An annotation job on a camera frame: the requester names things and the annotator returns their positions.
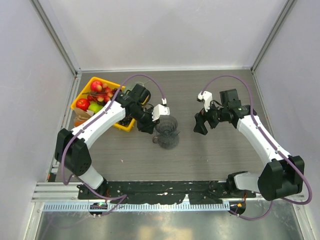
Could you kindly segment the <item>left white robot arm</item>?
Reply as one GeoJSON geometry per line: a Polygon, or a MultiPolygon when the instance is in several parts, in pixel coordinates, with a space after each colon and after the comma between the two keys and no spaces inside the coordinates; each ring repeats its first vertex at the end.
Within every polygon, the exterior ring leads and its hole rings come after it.
{"type": "Polygon", "coordinates": [[[102,199],[107,193],[106,180],[93,167],[89,149],[115,123],[130,117],[140,132],[152,134],[157,124],[152,110],[144,105],[151,93],[140,84],[131,91],[119,92],[95,115],[73,130],[63,128],[57,134],[54,158],[89,186],[89,193],[102,199]]]}

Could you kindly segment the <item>red cherry bunch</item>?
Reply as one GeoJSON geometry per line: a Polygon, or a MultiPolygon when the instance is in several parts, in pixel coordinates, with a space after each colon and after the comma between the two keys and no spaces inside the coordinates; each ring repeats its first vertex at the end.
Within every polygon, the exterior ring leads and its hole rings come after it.
{"type": "Polygon", "coordinates": [[[86,93],[87,99],[90,102],[95,102],[100,105],[105,105],[106,103],[108,103],[111,100],[111,98],[114,95],[113,90],[108,86],[107,83],[102,82],[102,84],[103,85],[102,85],[101,92],[91,91],[91,87],[90,87],[90,91],[86,93]]]}

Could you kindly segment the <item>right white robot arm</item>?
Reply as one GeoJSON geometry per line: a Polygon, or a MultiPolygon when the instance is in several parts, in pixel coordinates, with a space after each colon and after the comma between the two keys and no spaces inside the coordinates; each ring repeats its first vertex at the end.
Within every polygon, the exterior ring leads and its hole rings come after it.
{"type": "Polygon", "coordinates": [[[213,100],[212,93],[200,92],[197,101],[204,107],[195,114],[193,131],[206,135],[219,123],[228,122],[243,134],[263,163],[260,174],[240,171],[228,175],[227,193],[238,197],[245,191],[261,194],[267,201],[299,194],[303,188],[305,163],[300,156],[292,156],[284,150],[266,130],[250,105],[243,105],[236,89],[221,91],[221,102],[213,100]]]}

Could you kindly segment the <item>orange coffee filter box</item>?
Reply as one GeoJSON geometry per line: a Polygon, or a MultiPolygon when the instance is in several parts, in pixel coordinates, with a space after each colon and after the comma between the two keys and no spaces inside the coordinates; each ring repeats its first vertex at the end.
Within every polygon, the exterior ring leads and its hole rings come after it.
{"type": "Polygon", "coordinates": [[[76,107],[73,111],[75,112],[75,117],[73,120],[74,127],[78,127],[79,125],[83,124],[94,115],[93,111],[91,110],[84,111],[78,107],[76,107]]]}

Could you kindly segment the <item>red apple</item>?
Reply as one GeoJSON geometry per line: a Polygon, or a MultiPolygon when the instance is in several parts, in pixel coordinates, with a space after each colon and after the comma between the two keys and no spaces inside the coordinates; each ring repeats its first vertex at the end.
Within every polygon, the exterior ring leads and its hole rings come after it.
{"type": "Polygon", "coordinates": [[[90,89],[92,92],[100,93],[103,90],[103,83],[99,80],[95,80],[91,83],[90,89]]]}
{"type": "Polygon", "coordinates": [[[89,106],[90,106],[90,101],[86,98],[80,98],[79,100],[76,101],[75,106],[83,111],[87,111],[89,106]]]}

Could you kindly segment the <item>black grape bunch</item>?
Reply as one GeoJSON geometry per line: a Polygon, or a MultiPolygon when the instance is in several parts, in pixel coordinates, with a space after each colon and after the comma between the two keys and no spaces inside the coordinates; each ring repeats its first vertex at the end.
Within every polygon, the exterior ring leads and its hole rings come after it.
{"type": "Polygon", "coordinates": [[[130,125],[130,123],[132,122],[132,118],[131,117],[125,117],[122,120],[120,120],[118,122],[119,125],[124,126],[124,127],[128,127],[130,125]]]}

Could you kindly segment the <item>green pear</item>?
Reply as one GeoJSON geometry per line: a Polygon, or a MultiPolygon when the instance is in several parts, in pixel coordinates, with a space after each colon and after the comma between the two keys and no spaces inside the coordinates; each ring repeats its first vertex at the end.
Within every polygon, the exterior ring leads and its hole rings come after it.
{"type": "Polygon", "coordinates": [[[103,108],[102,105],[98,104],[98,103],[92,103],[89,105],[88,107],[88,111],[92,111],[94,114],[98,113],[101,109],[103,108]]]}

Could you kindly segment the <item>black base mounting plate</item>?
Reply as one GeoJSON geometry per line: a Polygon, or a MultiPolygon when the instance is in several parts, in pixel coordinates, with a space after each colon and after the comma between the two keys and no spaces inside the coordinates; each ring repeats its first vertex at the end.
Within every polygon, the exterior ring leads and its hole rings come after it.
{"type": "Polygon", "coordinates": [[[236,190],[228,182],[216,180],[198,181],[109,181],[102,184],[98,194],[111,198],[112,204],[118,203],[123,195],[123,204],[181,204],[185,197],[189,203],[216,204],[222,199],[255,198],[248,190],[236,190]]]}

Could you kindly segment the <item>clear glass coffee server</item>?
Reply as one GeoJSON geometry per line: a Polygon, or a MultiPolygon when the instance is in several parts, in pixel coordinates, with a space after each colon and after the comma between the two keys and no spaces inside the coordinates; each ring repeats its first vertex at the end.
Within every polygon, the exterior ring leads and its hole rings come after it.
{"type": "Polygon", "coordinates": [[[172,133],[169,135],[156,134],[152,138],[152,142],[154,144],[158,144],[163,149],[170,150],[179,144],[180,138],[178,133],[172,133]]]}

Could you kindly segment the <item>aluminium frame rail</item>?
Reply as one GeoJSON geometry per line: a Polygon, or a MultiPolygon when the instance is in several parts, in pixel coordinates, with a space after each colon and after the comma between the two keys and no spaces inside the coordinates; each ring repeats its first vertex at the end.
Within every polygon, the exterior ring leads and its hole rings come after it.
{"type": "MultiPolygon", "coordinates": [[[[243,198],[224,198],[222,200],[225,200],[225,199],[242,200],[243,198]]],[[[84,186],[80,182],[71,182],[69,185],[64,185],[61,182],[38,183],[35,187],[32,199],[37,201],[40,201],[40,200],[42,201],[98,200],[98,199],[112,200],[111,198],[104,197],[98,194],[97,192],[96,193],[91,192],[86,186],[84,186]]]]}

